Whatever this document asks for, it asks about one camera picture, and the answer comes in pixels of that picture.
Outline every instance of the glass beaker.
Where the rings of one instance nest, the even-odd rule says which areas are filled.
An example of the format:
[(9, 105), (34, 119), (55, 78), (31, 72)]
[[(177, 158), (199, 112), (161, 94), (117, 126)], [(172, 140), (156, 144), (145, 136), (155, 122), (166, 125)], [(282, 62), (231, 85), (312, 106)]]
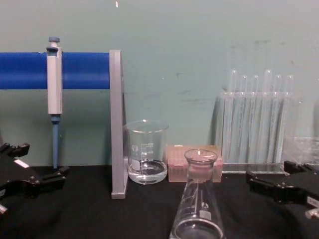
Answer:
[(187, 184), (169, 239), (225, 239), (212, 188), (217, 155), (208, 150), (191, 149), (185, 158)]
[(162, 181), (167, 175), (163, 155), (168, 124), (144, 119), (128, 123), (124, 129), (129, 146), (129, 177), (140, 184)]

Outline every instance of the pipette tip box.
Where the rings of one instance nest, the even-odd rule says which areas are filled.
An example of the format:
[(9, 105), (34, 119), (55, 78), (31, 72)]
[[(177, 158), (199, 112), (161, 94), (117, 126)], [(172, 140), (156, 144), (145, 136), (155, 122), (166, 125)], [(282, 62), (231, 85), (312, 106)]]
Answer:
[(223, 169), (223, 158), (218, 146), (215, 145), (168, 145), (165, 150), (164, 160), (168, 165), (168, 181), (182, 183), (187, 181), (188, 163), (184, 154), (190, 149), (205, 149), (216, 153), (217, 160), (214, 163), (213, 182), (220, 183)]

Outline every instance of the white label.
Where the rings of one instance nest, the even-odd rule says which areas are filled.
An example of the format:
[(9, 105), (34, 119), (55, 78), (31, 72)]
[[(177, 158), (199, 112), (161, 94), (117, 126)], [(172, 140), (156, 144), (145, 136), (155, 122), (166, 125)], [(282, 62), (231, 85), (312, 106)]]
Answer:
[(132, 159), (131, 167), (132, 169), (139, 171), (141, 167), (140, 162), (138, 160)]
[(4, 196), (4, 194), (5, 194), (5, 189), (0, 191), (0, 197)]
[(311, 197), (307, 197), (307, 203), (316, 207), (316, 208), (319, 208), (319, 201), (317, 201), (316, 199), (313, 199)]
[(23, 168), (28, 168), (29, 167), (29, 165), (27, 165), (25, 162), (22, 162), (20, 159), (17, 159), (14, 162), (19, 164)]
[(205, 218), (207, 220), (211, 220), (211, 213), (209, 211), (199, 210), (199, 216), (201, 218)]

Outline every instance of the water in beaker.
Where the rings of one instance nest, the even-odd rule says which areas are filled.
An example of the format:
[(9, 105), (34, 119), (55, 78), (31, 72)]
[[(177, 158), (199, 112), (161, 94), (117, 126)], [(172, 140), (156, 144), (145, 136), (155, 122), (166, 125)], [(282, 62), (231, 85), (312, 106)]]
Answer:
[(214, 152), (191, 149), (187, 184), (169, 239), (225, 239), (220, 213), (213, 194)]
[(129, 147), (129, 177), (140, 184), (162, 181), (167, 175), (163, 162), (168, 125), (159, 120), (141, 120), (124, 126)]

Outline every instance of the black table surface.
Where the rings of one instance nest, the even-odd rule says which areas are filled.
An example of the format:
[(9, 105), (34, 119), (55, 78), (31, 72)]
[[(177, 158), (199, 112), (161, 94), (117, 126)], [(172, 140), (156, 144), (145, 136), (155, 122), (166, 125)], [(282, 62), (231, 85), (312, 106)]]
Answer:
[[(0, 239), (167, 239), (184, 186), (129, 180), (126, 199), (112, 200), (110, 166), (71, 167), (62, 190), (1, 201)], [(245, 175), (224, 174), (214, 190), (228, 239), (319, 239), (306, 207), (249, 192)]]

